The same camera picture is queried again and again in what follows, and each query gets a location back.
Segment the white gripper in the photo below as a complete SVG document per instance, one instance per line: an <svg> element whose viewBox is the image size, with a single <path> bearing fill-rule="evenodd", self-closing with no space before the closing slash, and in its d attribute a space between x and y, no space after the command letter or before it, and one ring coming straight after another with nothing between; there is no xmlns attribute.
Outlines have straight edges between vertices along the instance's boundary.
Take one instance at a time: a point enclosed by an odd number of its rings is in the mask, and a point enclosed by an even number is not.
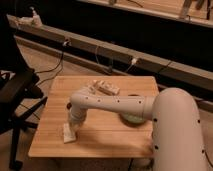
<svg viewBox="0 0 213 171"><path fill-rule="evenodd" d="M68 130L69 137L76 137L76 132L84 123L86 117L85 116L69 116L69 127L71 130Z"/></svg>

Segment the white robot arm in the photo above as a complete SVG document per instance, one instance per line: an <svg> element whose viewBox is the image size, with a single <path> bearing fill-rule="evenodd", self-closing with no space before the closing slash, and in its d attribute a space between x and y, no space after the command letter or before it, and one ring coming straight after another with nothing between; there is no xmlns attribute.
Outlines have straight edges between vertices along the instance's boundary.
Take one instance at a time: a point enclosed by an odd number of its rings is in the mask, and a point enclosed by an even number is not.
<svg viewBox="0 0 213 171"><path fill-rule="evenodd" d="M87 111L100 109L140 116L153 123L153 171L207 171L199 110L194 98L180 88L156 96L101 96L83 87L70 97L69 121L86 120Z"/></svg>

